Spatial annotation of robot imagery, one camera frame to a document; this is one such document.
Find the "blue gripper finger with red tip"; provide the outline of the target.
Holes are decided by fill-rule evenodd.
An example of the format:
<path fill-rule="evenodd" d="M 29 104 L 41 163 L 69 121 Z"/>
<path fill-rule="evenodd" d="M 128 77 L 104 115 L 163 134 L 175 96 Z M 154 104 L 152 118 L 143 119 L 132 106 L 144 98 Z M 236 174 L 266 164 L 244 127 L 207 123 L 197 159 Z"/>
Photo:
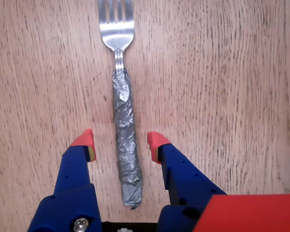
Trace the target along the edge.
<path fill-rule="evenodd" d="M 39 204 L 30 223 L 30 232 L 72 232 L 79 219 L 86 219 L 86 232 L 102 231 L 94 185 L 88 162 L 96 159 L 93 132 L 85 130 L 64 152 L 54 193 Z"/>
<path fill-rule="evenodd" d="M 152 160 L 162 167 L 171 205 L 207 205 L 214 194 L 226 194 L 162 134 L 149 132 L 147 143 Z"/>

